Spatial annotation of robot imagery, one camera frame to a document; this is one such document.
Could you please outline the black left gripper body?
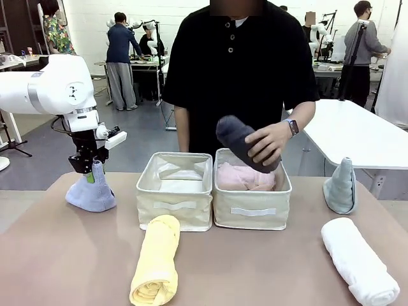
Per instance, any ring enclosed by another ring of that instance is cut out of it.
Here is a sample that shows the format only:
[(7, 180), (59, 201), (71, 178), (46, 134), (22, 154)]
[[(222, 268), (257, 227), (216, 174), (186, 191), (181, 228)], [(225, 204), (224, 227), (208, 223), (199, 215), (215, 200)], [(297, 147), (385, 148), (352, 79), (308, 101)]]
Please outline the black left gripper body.
[(77, 173), (86, 174), (92, 171), (92, 164), (98, 156), (108, 156), (105, 141), (96, 139), (93, 130), (69, 134), (76, 147), (76, 154), (69, 156), (68, 161)]

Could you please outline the person's left hand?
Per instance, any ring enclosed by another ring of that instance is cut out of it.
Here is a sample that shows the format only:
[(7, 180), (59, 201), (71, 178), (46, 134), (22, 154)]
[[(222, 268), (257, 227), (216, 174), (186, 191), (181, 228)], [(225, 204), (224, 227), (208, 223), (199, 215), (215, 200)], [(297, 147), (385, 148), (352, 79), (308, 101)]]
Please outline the person's left hand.
[(292, 136), (287, 122), (271, 124), (245, 138), (245, 142), (251, 145), (247, 154), (254, 163), (270, 166), (278, 160)]

